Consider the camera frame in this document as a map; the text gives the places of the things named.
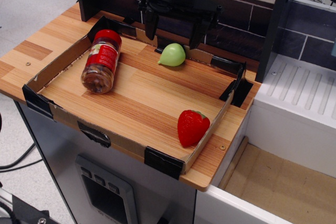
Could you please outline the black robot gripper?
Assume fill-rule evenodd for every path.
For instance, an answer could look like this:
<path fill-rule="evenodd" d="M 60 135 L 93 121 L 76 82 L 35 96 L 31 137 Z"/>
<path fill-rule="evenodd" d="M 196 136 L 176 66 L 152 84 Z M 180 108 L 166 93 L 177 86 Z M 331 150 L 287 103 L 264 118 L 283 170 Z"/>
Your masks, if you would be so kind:
<path fill-rule="evenodd" d="M 143 14 L 145 34 L 150 40 L 155 37 L 161 16 L 191 22 L 190 49 L 196 49 L 207 32 L 218 24 L 222 11 L 222 7 L 211 0 L 140 0 L 138 9 Z"/>

